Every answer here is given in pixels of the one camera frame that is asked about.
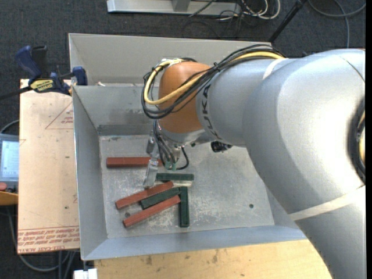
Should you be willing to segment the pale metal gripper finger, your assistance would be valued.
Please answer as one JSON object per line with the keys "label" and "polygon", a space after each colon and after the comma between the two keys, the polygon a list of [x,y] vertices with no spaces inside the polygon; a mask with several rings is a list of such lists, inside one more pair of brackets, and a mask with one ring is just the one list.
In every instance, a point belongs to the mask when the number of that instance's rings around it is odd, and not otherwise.
{"label": "pale metal gripper finger", "polygon": [[146,168],[146,175],[144,178],[143,187],[150,188],[154,184],[154,161],[150,160]]}
{"label": "pale metal gripper finger", "polygon": [[148,164],[148,187],[153,187],[158,173],[158,161],[150,160]]}

